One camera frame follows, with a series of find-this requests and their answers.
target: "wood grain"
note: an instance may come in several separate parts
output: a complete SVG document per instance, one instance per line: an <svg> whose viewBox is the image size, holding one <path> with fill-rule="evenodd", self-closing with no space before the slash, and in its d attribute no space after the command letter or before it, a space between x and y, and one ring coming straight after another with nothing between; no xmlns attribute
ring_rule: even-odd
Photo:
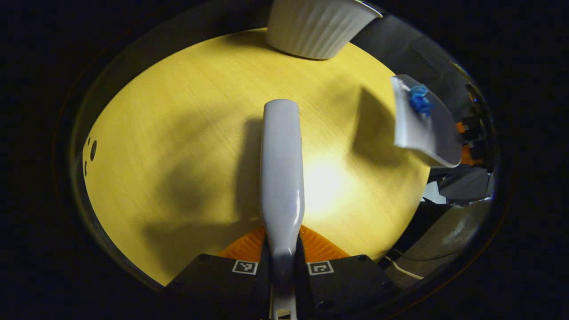
<svg viewBox="0 0 569 320"><path fill-rule="evenodd" d="M93 125L83 151L93 209L125 256L167 284L197 254L261 225L263 106L286 98L300 106L303 224L377 259L407 227L429 172L393 146L390 76L352 44L326 61L280 53L264 29L181 50L128 83Z"/></svg>

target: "white plastic piece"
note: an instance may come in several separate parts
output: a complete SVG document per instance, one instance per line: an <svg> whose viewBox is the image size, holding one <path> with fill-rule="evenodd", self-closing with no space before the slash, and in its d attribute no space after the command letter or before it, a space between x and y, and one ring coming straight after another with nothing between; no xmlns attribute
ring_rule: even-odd
<svg viewBox="0 0 569 320"><path fill-rule="evenodd" d="M304 216L302 140L298 105L267 102L261 150L261 216L272 260L273 318L290 310L296 319L294 255Z"/></svg>
<svg viewBox="0 0 569 320"><path fill-rule="evenodd" d="M395 146L425 153L441 165L454 168L462 160L462 138L450 111L431 91L427 99L433 104L427 118L409 103L407 88L421 85L408 75L391 77L395 93Z"/></svg>
<svg viewBox="0 0 569 320"><path fill-rule="evenodd" d="M357 0L275 0L267 42L293 55L330 59L368 23L382 17Z"/></svg>

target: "yellow table surface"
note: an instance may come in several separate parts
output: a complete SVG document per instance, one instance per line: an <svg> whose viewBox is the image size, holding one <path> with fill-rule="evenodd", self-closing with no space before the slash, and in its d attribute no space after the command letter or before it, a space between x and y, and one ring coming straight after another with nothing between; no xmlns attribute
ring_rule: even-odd
<svg viewBox="0 0 569 320"><path fill-rule="evenodd" d="M93 209L122 253L167 284L199 253L217 254L261 225L263 106L291 99L303 224L350 255L378 259L407 227L429 173L393 146L391 76L351 43L308 60L271 49L264 29L181 50L128 83L93 125L83 150Z"/></svg>

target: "black cable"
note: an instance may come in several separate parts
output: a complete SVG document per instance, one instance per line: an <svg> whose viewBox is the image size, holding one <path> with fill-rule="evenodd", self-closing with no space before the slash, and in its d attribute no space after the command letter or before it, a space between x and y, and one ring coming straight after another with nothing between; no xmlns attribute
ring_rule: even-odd
<svg viewBox="0 0 569 320"><path fill-rule="evenodd" d="M390 250L390 251L393 251L393 252L395 252L395 253L398 253L400 256L402 256L403 258L405 258L405 259L407 259L407 260L410 260L410 261L429 261L429 260L435 260L435 259L440 259L440 258L452 256L452 255L454 255L455 253L457 253L458 251L460 251L460 249L459 249L459 250L452 251L452 252L449 252L449 253L445 253L444 255L434 256L434 257L429 257L429 258L412 258L412 257L406 256L403 252L401 252L401 251L399 251L399 250L397 250L397 249L392 249L392 250Z"/></svg>

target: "blue object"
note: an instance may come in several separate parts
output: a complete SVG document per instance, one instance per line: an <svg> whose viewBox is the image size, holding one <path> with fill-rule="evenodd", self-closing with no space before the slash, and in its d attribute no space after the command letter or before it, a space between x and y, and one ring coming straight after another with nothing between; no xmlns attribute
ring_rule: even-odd
<svg viewBox="0 0 569 320"><path fill-rule="evenodd" d="M427 118L431 114L432 103L427 99L428 89L424 84L416 85L411 88L409 94L411 94L411 99L409 103L418 113L423 113Z"/></svg>

